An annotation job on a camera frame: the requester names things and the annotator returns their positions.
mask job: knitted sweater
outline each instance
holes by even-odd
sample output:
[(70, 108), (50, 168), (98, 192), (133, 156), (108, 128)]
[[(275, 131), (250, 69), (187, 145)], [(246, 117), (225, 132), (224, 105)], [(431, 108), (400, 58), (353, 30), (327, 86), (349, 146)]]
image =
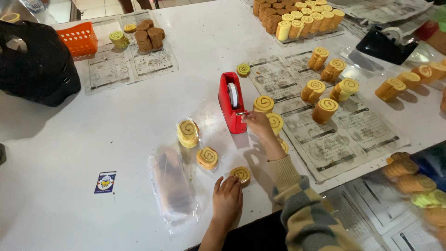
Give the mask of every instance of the knitted sweater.
[(274, 172), (275, 201), (282, 206), (281, 221), (288, 231), (289, 251), (360, 251), (341, 222), (322, 205), (307, 176), (297, 173), (290, 156), (269, 162)]

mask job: tiled floor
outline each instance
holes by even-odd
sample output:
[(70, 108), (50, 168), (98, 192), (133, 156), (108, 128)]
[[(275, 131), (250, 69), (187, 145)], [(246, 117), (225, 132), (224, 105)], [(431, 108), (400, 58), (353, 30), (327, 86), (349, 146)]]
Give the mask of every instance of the tiled floor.
[[(136, 0), (131, 0), (134, 10), (141, 10), (141, 6)], [(196, 4), (213, 0), (158, 0), (160, 8), (174, 7), (186, 4)], [(81, 19), (113, 16), (123, 14), (118, 0), (73, 0), (76, 7), (81, 11)]]

